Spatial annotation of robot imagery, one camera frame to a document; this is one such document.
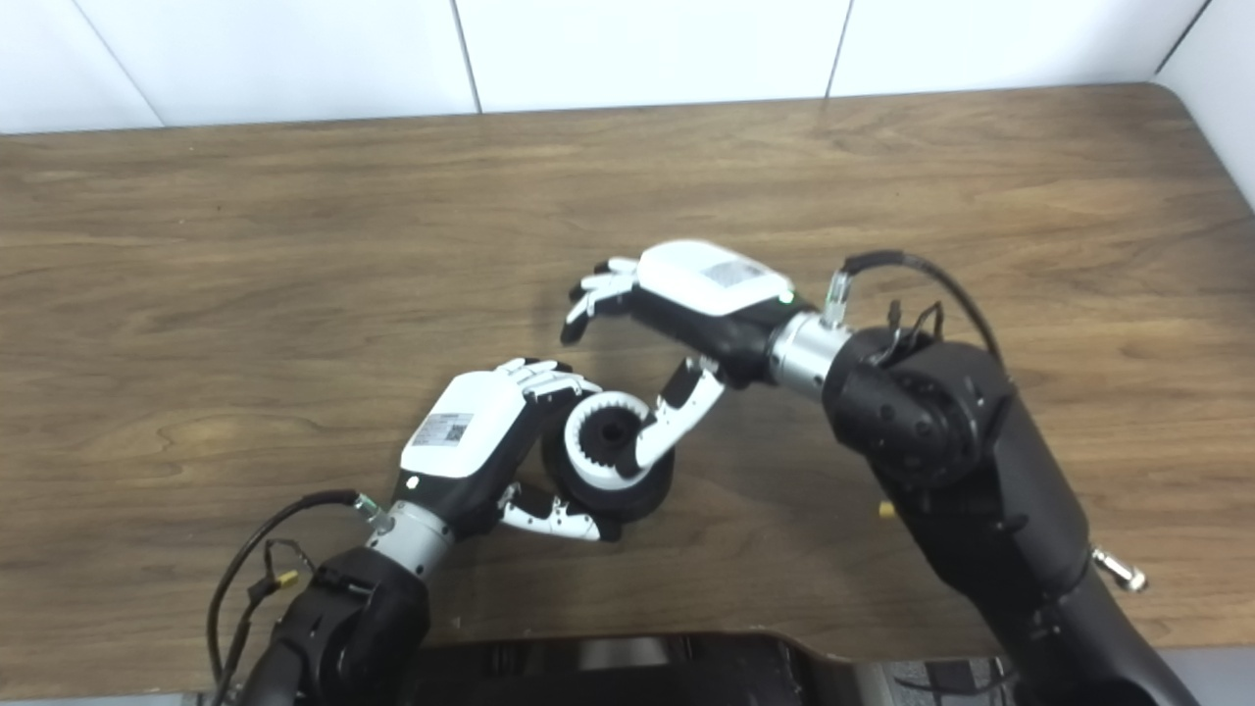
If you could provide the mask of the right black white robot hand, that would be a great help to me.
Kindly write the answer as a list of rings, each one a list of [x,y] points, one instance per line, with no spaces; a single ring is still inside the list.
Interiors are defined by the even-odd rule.
[[[569,298],[558,335],[565,347],[584,337],[592,319],[629,316],[694,350],[678,362],[636,436],[609,461],[622,479],[671,451],[728,387],[781,387],[779,346],[816,316],[789,277],[705,240],[673,240],[639,258],[606,260]]]

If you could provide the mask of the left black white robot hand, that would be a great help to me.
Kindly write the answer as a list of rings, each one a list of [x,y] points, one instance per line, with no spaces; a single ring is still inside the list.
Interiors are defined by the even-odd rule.
[[[538,439],[601,389],[553,359],[515,357],[453,377],[403,448],[394,499],[434,515],[453,540],[499,524],[565,539],[622,539],[614,520],[520,480]]]

